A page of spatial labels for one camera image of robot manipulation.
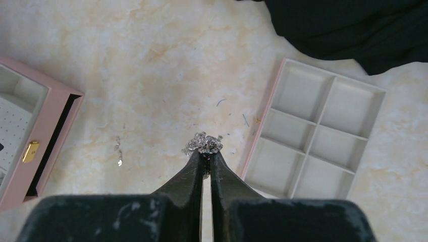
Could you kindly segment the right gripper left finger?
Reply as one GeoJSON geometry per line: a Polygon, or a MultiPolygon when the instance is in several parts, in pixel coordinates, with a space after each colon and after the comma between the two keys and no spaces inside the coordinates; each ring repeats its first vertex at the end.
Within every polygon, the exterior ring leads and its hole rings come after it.
{"type": "Polygon", "coordinates": [[[194,152],[151,194],[63,195],[41,200],[17,241],[200,241],[204,163],[194,152]]]}

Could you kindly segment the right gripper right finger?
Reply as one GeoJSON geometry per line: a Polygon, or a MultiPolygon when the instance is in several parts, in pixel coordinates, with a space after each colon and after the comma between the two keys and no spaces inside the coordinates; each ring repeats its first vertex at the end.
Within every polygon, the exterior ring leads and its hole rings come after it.
{"type": "Polygon", "coordinates": [[[376,241],[354,203],[331,199],[268,199],[210,156],[215,241],[376,241]]]}

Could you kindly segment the small silver earring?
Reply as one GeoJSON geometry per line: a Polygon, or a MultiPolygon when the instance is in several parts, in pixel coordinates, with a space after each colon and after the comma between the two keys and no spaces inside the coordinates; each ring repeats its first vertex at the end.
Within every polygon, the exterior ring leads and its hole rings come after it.
{"type": "Polygon", "coordinates": [[[122,166],[123,164],[123,152],[121,150],[121,139],[119,136],[116,136],[116,144],[114,147],[114,150],[118,153],[118,167],[122,166]]]}

